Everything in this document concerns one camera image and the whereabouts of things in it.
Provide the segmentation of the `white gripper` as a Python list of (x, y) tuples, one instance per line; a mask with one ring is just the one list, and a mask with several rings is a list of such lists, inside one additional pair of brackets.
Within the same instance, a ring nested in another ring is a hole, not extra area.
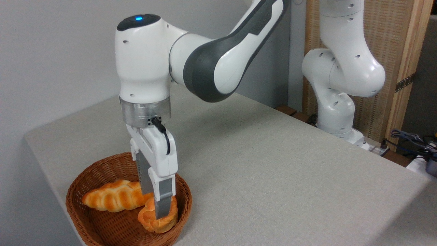
[(169, 215), (172, 197), (176, 195), (178, 160), (175, 140), (170, 132), (156, 126), (136, 128), (126, 124), (131, 135), (131, 154), (136, 162), (141, 192), (154, 192), (156, 220)]

